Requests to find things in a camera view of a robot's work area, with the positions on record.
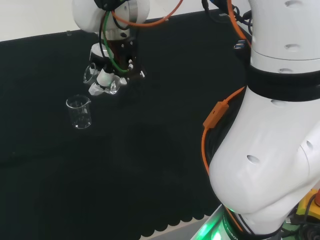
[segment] white wall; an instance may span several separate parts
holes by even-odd
[[[79,29],[72,17],[71,2],[72,0],[0,0],[0,42]],[[166,16],[178,2],[179,0],[150,0],[149,19]],[[215,8],[213,4],[209,5],[211,9]],[[176,14],[197,11],[203,11],[201,0],[184,0]]]

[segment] green led light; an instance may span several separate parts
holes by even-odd
[[[207,225],[207,224],[203,225],[203,227],[200,229],[200,231],[199,231],[199,233],[198,233],[198,236],[199,236],[200,238],[203,238],[204,236],[207,235],[207,233],[208,233],[209,230],[210,230],[210,229],[208,229],[208,225]]]
[[[211,240],[221,240],[221,235],[220,233],[217,231],[213,236]]]

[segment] black cable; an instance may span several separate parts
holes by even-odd
[[[312,202],[313,202],[314,199],[316,198],[316,195],[317,195],[317,194],[314,194],[314,195],[310,198],[310,200],[309,200],[309,202],[308,202],[308,204],[307,204],[307,206],[306,206],[306,209],[305,209],[305,213],[304,213],[304,216],[303,216],[303,221],[299,223],[299,224],[300,224],[300,227],[299,227],[298,229],[294,230],[294,231],[287,231],[286,234],[283,234],[283,235],[282,235],[282,238],[287,238],[287,237],[291,237],[291,236],[296,236],[297,234],[299,234],[299,236],[301,237],[301,240],[303,240],[303,239],[304,239],[303,234],[304,234],[304,232],[305,232],[305,231],[304,231],[304,228],[305,228],[305,230],[307,230],[310,226],[315,227],[315,228],[320,228],[320,224],[316,224],[316,223],[312,223],[312,222],[307,222],[307,218],[308,218],[308,215],[309,215],[310,207],[311,207]]]
[[[250,17],[250,19],[249,19],[249,23],[248,23],[248,30],[249,30],[249,33],[252,35],[251,26],[252,26],[252,17]]]
[[[255,236],[254,231],[251,230],[251,228],[250,228],[250,227],[248,226],[248,224],[245,222],[244,218],[243,218],[240,214],[238,214],[238,216],[239,216],[239,218],[241,219],[242,223],[243,223],[243,224],[246,226],[246,228],[250,231],[250,233],[251,233],[253,236]]]
[[[235,18],[236,18],[236,19],[241,18],[239,8],[238,8],[237,6],[233,6],[233,10],[234,10],[234,9],[236,10],[236,12],[234,13]]]
[[[204,140],[204,154],[206,155],[205,157],[207,158],[208,165],[229,132],[229,129],[233,125],[242,105],[242,99],[244,96],[245,91],[243,90],[239,95],[235,96],[231,101],[229,101],[229,109],[219,120],[216,126],[212,129],[209,129],[206,133]]]
[[[250,18],[252,18],[252,11],[250,10],[250,11],[247,11],[246,13],[244,13],[244,14],[242,15],[242,18],[243,18],[244,20],[249,20]]]
[[[118,23],[117,19],[116,19],[114,16],[112,16],[112,17],[113,17],[113,21],[114,21],[115,25],[116,25],[119,29],[121,29],[122,31],[128,30],[128,29],[130,28],[129,25],[127,25],[126,27],[120,26],[120,24]]]
[[[292,208],[292,210],[291,210],[291,212],[288,214],[288,216],[291,216],[292,214],[296,213],[297,210],[298,210],[298,206],[299,206],[299,204],[295,205],[295,207]]]
[[[220,21],[220,20],[218,20],[218,19],[215,19],[215,18],[210,14],[208,0],[201,0],[201,2],[202,2],[202,6],[203,6],[203,8],[204,8],[205,14],[206,14],[213,22],[215,22],[216,24],[228,24],[228,23],[229,23],[229,20],[227,20],[227,21]]]
[[[105,53],[104,53],[104,49],[102,47],[102,31],[103,31],[103,26],[104,26],[104,20],[105,20],[106,14],[103,15],[102,19],[101,19],[101,23],[100,23],[100,27],[99,27],[99,46],[100,46],[100,51],[102,54],[102,57],[105,59]]]
[[[320,229],[315,227],[304,226],[301,230],[300,237],[301,240],[319,240],[320,239]]]
[[[249,22],[248,21],[243,20],[243,21],[239,21],[239,22],[244,24],[244,25],[246,25],[246,26],[249,26]]]

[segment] orange cable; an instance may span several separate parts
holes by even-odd
[[[224,105],[227,105],[228,102],[233,99],[235,96],[237,96],[239,93],[242,92],[242,90],[244,89],[245,87],[242,87],[240,88],[239,90],[235,91],[234,93],[232,93],[229,97],[227,97],[222,103]],[[208,133],[208,128],[205,127],[204,130],[203,130],[203,134],[202,134],[202,139],[201,139],[201,154],[202,154],[202,160],[203,160],[203,164],[205,166],[205,170],[206,172],[208,173],[209,175],[209,166],[208,166],[208,161],[207,161],[207,158],[206,158],[206,154],[205,154],[205,143],[206,143],[206,135]],[[241,228],[241,226],[238,224],[238,222],[235,220],[234,216],[231,214],[230,210],[226,207],[225,208],[228,212],[228,214],[230,215],[230,217],[232,218],[232,220],[234,221],[234,223],[236,224],[236,226],[239,228],[239,230],[241,232],[243,232],[243,229]]]
[[[201,139],[201,153],[202,153],[202,159],[203,159],[203,163],[206,169],[206,172],[209,175],[209,166],[208,166],[208,161],[206,158],[206,154],[205,154],[205,141],[206,141],[206,135],[208,132],[208,128],[204,128],[203,134],[202,134],[202,139]]]
[[[229,216],[232,218],[232,220],[234,221],[235,225],[238,227],[238,229],[243,232],[243,229],[241,228],[241,226],[238,224],[238,222],[235,220],[234,216],[232,216],[230,210],[226,207],[225,208],[226,211],[228,212]]]
[[[233,99],[235,96],[237,96],[239,93],[241,93],[243,89],[245,89],[244,86],[242,88],[240,88],[239,90],[235,91],[234,93],[232,93],[230,96],[228,96],[227,99],[225,99],[226,103],[228,103],[231,99]]]
[[[130,22],[130,21],[124,20],[121,17],[117,16],[115,14],[115,11],[112,11],[112,15],[114,16],[115,19],[117,19],[118,21],[120,21],[124,24],[128,24],[128,25],[134,26],[134,27],[149,28],[149,27],[154,27],[154,26],[157,26],[159,24],[164,23],[168,18],[170,18],[177,11],[177,9],[180,7],[180,5],[182,4],[183,1],[184,0],[180,0],[178,5],[167,16],[165,16],[164,18],[162,18],[158,21],[150,22],[150,23],[135,23],[135,22]]]
[[[251,47],[250,41],[246,38],[246,36],[244,35],[244,33],[241,31],[240,27],[237,24],[236,17],[234,14],[234,9],[232,7],[232,0],[226,0],[226,3],[227,3],[227,7],[228,7],[228,13],[230,16],[230,20],[231,20],[231,23],[233,25],[234,30],[239,35],[239,37],[243,40],[246,40],[248,42],[249,46]]]

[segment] screw hole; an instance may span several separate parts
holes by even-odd
[[[301,46],[299,44],[287,44],[284,46],[289,52],[297,52],[300,50]]]
[[[278,70],[278,72],[281,73],[281,74],[291,74],[291,73],[293,73],[293,71],[291,69],[289,69],[289,68],[280,68]]]
[[[309,148],[310,150],[313,150],[313,149],[314,149],[314,146],[311,144],[311,142],[306,141],[306,145],[308,146],[308,148]]]
[[[271,100],[271,103],[276,105],[277,107],[284,108],[286,106],[286,102],[279,100]]]
[[[255,156],[247,155],[246,157],[247,157],[248,160],[249,160],[252,164],[254,164],[254,165],[257,165],[257,164],[260,163],[260,160],[259,160],[257,157],[255,157]]]
[[[297,9],[300,8],[303,3],[300,0],[290,0],[284,3],[288,8]]]

